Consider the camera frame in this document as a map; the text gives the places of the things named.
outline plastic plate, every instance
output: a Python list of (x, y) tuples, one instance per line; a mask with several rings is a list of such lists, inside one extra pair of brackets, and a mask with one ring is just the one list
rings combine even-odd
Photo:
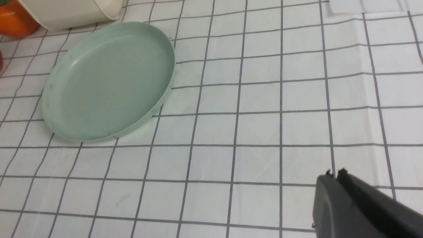
[(73, 141), (134, 131), (170, 92), (175, 53), (159, 29), (140, 22), (107, 26), (69, 50), (44, 87), (50, 129)]

